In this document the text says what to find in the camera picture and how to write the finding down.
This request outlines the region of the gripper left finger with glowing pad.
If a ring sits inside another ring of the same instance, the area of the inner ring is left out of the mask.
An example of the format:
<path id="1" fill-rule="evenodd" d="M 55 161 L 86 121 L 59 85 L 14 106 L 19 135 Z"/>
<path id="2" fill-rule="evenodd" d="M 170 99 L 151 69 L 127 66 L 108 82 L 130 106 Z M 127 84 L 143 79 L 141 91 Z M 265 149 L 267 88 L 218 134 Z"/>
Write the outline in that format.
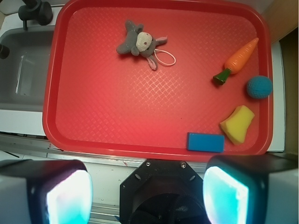
<path id="1" fill-rule="evenodd" d="M 79 160 L 3 160 L 2 224 L 86 224 L 93 183 Z"/>

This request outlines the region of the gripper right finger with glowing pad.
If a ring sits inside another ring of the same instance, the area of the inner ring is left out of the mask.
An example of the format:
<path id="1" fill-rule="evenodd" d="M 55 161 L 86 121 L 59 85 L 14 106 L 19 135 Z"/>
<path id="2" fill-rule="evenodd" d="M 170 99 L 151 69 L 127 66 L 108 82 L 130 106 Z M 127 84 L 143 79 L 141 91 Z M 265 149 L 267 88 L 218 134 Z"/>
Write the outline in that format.
<path id="1" fill-rule="evenodd" d="M 214 156 L 204 174 L 203 198 L 213 224 L 297 224 L 298 156 Z"/>

